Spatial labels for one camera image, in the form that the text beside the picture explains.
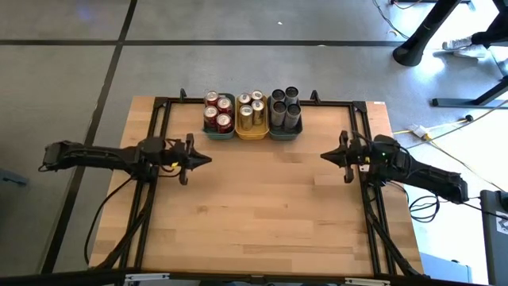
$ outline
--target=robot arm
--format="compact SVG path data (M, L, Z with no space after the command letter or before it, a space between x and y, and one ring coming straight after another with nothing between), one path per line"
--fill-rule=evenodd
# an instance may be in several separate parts
M360 144L356 137L348 146L347 131L341 132L339 148L321 154L321 158L346 169L344 181L353 179L352 164L369 165L368 182L384 185L397 181L429 190L453 203L468 201L468 184L459 173L448 172L415 160L395 139L378 135L374 141Z
M194 136L189 133L185 142L180 139L150 137L137 146L115 149L85 146L80 143L61 141L46 146L41 171L58 171L75 166L124 170L136 178L150 176L153 165L179 166L179 180L187 184L186 171L210 163L211 158L194 149Z

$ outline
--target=yellow tray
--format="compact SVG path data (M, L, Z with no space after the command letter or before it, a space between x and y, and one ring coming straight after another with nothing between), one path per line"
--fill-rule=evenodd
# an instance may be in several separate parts
M270 108L267 104L267 97L263 96L264 103L264 122L260 126L252 126L250 130L243 130L240 126L240 103L238 102L238 97L236 99L236 109L235 114L237 115L237 120L235 120L235 131L238 134L238 137L243 140L261 140L268 133L268 108Z

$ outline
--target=plastic bin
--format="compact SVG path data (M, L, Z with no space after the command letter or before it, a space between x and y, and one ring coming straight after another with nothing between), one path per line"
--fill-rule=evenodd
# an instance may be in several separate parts
M298 120L298 123L296 123L296 127L294 129L294 132L291 132L291 133L288 133L288 132L284 132L284 130L278 130L278 129L273 129L273 127L271 126L271 109L269 108L270 107L270 103L271 103L271 96L268 98L268 113L269 113L269 116L268 116L268 122L269 122L269 126L270 126L270 138L272 140L277 140L277 141L291 141L291 140L294 140L296 139L296 137L303 131L303 124L302 124L302 115L300 115L300 119Z
M235 114L236 114L236 110L237 108L235 107L236 106L236 100L235 100L235 96L234 95L231 95L231 94L227 94L227 93L220 93L219 94L220 96L225 96L227 97L229 100L231 100L231 104L233 104L233 110L235 110ZM233 123L236 121L235 120L235 114L233 114ZM214 129L211 129L211 128L207 128L205 126L205 121L203 120L203 132L206 134L206 136L211 139L211 140L228 140L228 139L231 139L235 136L235 129L233 128L233 130L229 133L219 133L218 131L214 130Z
M264 123L260 126L252 126L250 130L243 130L240 126L240 120L235 121L235 130L237 131L238 137L243 140L261 140L268 133L268 110L269 105L267 104L267 97L263 96L264 103ZM236 114L240 112L240 103L236 102Z

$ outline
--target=gray can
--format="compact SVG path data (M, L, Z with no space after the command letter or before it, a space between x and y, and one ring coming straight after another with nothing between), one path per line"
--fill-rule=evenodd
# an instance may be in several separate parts
M286 88L286 106L296 104L298 101L298 89L296 87Z
M271 93L270 105L273 106L278 101L284 102L285 98L286 94L283 90L274 90Z
M240 126L243 130L252 129L252 106L240 107Z
M284 117L286 117L286 103L282 101L275 102L273 106L271 106L271 117L270 122L271 125L275 128L282 128L284 123Z
M264 103L260 100L254 100L252 102L252 121L255 126L260 126L264 122Z
M284 118L284 131L290 132L298 123L302 109L298 104L291 104L287 107L286 117Z

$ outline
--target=red soda can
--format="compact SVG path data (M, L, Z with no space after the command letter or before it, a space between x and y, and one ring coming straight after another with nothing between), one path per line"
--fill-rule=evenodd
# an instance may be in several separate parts
M205 95L205 105L206 106L217 106L217 102L219 101L219 94L215 91L208 91Z
M205 107L205 111L203 112L203 117L205 119L205 126L207 128L217 130L217 116L218 115L219 115L219 110L217 110L217 108L215 106Z
M217 109L219 110L220 114L227 114L230 117L233 116L233 104L231 103L231 100L227 98L220 98L217 102Z
M217 131L219 133L229 133L233 131L233 120L227 114L217 116Z

